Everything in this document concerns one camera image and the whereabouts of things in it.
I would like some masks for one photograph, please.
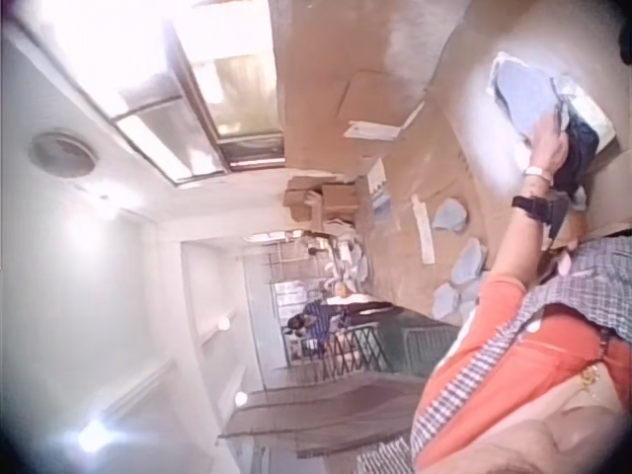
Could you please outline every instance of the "paper sheet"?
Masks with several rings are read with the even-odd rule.
[[[417,221],[417,230],[419,230],[422,262],[431,265],[435,262],[435,244],[433,243],[431,222],[428,218],[428,208],[425,202],[419,201],[417,195],[413,195],[411,201],[413,202],[413,213]]]

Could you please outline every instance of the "person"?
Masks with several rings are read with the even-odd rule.
[[[520,195],[544,198],[567,155],[549,114]],[[632,237],[583,243],[565,275],[533,285],[542,226],[513,209],[476,313],[430,377],[410,437],[361,454],[358,472],[575,474],[616,445],[632,408]]]
[[[372,298],[357,301],[351,299],[349,288],[341,281],[334,285],[336,303],[329,303],[326,299],[317,299],[307,303],[302,312],[295,314],[287,321],[287,329],[299,336],[324,343],[329,340],[334,329],[372,323],[379,320],[376,311],[391,309],[393,305],[385,301]],[[332,324],[334,318],[340,318]]]

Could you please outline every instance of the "blue fabric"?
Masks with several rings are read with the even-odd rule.
[[[337,305],[327,304],[322,299],[307,303],[303,308],[303,314],[316,318],[316,321],[307,328],[307,336],[318,341],[327,341],[330,321],[339,312],[340,308]]]

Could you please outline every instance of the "window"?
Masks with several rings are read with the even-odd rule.
[[[268,0],[27,0],[17,23],[174,184],[284,166]]]

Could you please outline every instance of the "white paper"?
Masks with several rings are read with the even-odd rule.
[[[422,262],[431,265],[435,262],[435,244],[433,243],[431,221],[428,218],[428,208],[425,202],[419,202],[417,195],[413,195],[411,201],[413,202],[413,213],[415,214],[417,230],[419,231]]]
[[[400,127],[373,123],[371,121],[350,120],[350,127],[344,133],[345,138],[360,138],[364,140],[393,141],[399,136]]]

